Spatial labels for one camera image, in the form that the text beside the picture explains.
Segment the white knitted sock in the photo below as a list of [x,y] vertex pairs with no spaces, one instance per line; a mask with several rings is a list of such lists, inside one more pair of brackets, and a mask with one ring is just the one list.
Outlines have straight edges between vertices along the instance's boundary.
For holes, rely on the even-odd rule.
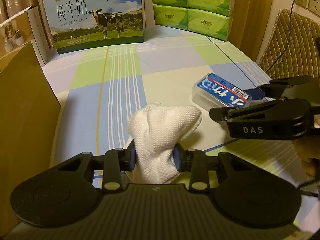
[[168,184],[178,172],[173,149],[186,139],[202,121],[195,106],[162,106],[153,102],[136,111],[128,123],[128,133],[135,143],[137,161],[127,175],[136,184]]

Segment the blue clear plastic box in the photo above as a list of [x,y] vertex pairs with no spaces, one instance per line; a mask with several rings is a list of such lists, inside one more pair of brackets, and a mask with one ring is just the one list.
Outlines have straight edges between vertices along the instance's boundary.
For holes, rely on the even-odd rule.
[[214,73],[208,73],[195,83],[191,99],[207,111],[219,107],[244,108],[252,102],[252,97],[244,90]]

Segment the quilted brown chair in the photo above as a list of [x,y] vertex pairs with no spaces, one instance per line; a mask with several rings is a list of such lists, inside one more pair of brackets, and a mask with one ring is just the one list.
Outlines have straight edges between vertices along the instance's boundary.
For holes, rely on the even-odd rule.
[[319,77],[318,37],[319,23],[296,12],[281,10],[259,67],[272,79]]

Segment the brown cardboard box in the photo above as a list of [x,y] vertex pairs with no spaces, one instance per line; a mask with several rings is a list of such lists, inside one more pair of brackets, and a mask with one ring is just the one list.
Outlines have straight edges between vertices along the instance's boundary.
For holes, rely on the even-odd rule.
[[61,105],[31,43],[1,58],[1,235],[16,224],[10,195],[45,171]]

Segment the green tissue pack stack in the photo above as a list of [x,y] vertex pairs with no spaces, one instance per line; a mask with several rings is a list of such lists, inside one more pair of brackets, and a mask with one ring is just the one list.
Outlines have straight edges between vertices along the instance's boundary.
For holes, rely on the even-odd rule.
[[234,0],[152,0],[156,25],[227,41]]

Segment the blue milk carton box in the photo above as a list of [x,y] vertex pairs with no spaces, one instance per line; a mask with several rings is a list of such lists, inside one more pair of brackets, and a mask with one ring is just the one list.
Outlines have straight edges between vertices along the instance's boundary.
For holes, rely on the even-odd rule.
[[43,0],[59,54],[144,41],[143,0]]

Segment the white product box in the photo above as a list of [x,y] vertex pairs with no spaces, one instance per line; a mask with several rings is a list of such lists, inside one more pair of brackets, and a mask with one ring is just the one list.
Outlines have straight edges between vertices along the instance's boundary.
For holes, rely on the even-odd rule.
[[47,63],[50,48],[37,7],[27,7],[2,22],[0,32],[1,57],[30,42],[40,66]]

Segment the wall socket panel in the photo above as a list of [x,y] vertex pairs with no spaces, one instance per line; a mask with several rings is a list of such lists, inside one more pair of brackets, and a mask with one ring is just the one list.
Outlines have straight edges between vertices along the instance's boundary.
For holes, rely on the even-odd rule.
[[295,0],[295,4],[319,16],[319,0]]

